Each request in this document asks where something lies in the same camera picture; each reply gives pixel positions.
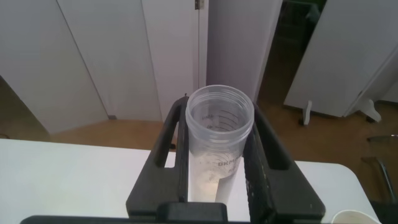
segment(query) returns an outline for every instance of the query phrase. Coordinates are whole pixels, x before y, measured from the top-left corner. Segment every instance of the closet door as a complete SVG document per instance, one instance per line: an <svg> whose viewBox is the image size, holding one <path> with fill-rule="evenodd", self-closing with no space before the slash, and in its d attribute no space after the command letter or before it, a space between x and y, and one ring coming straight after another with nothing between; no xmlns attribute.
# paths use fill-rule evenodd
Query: closet door
<svg viewBox="0 0 398 224"><path fill-rule="evenodd" d="M395 82L395 84L391 86L381 100L398 103L398 82Z"/></svg>
<svg viewBox="0 0 398 224"><path fill-rule="evenodd" d="M161 121L142 2L58 3L108 116Z"/></svg>
<svg viewBox="0 0 398 224"><path fill-rule="evenodd" d="M207 0L142 0L163 120L174 101L206 85Z"/></svg>
<svg viewBox="0 0 398 224"><path fill-rule="evenodd" d="M282 0L209 3L207 84L235 87L256 101Z"/></svg>

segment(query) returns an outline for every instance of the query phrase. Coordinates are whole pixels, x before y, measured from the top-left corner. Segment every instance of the clear plastic cup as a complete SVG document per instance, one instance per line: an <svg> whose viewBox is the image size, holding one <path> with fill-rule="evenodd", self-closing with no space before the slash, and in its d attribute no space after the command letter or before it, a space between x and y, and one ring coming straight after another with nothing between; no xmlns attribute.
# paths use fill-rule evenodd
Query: clear plastic cup
<svg viewBox="0 0 398 224"><path fill-rule="evenodd" d="M226 204L253 126L252 101L230 86L206 86L189 97L185 117L191 199Z"/></svg>
<svg viewBox="0 0 398 224"><path fill-rule="evenodd" d="M333 224L381 224L372 216L356 210L338 212L331 221Z"/></svg>

